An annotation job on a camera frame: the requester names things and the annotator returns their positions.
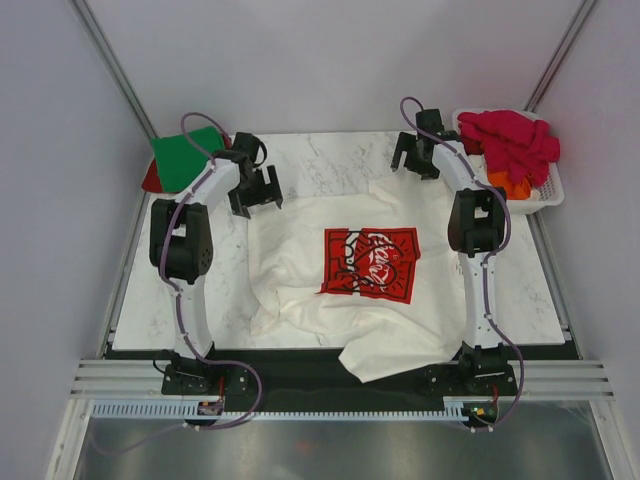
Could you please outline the crimson pink t shirt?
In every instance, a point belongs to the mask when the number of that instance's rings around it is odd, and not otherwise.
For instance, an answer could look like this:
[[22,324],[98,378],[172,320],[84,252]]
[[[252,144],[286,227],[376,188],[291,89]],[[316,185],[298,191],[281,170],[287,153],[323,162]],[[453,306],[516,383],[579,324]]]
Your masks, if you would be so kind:
[[541,187],[560,158],[560,141],[544,120],[513,110],[463,111],[457,124],[462,139],[483,146],[488,174],[507,171],[514,181],[526,177],[531,187]]

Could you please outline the white Coca-Cola t shirt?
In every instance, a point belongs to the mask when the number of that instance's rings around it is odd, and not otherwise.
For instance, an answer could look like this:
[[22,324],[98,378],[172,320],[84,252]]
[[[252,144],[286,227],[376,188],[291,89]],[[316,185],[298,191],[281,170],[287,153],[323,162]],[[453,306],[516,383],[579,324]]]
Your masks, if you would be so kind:
[[249,224],[251,328],[292,327],[336,346],[362,382],[450,361],[464,292],[442,182],[386,177],[364,194],[299,198]]

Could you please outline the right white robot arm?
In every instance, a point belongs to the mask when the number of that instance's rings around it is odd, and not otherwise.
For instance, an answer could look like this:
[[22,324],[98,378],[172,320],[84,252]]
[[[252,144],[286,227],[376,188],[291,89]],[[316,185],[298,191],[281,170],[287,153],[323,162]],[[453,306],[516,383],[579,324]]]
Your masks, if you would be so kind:
[[404,106],[400,110],[414,132],[399,134],[391,169],[404,167],[423,180],[443,179],[454,194],[447,239],[458,254],[466,308],[457,377],[465,391],[481,393],[494,376],[508,371],[509,342],[497,326],[495,301],[497,255],[511,236],[506,195],[480,179],[438,109],[419,106],[413,121]]

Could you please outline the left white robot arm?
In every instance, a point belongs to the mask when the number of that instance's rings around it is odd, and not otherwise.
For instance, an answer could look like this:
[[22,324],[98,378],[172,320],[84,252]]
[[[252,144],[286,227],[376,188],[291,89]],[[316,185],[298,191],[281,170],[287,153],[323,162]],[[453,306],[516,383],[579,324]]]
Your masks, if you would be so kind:
[[240,132],[229,149],[209,156],[202,172],[175,199],[152,204],[149,259],[172,298],[174,352],[193,360],[184,379],[198,393],[211,392],[220,378],[204,296],[205,276],[214,260],[210,214],[225,200],[233,215],[245,219],[252,207],[281,207],[276,168],[261,168],[266,158],[264,142]]

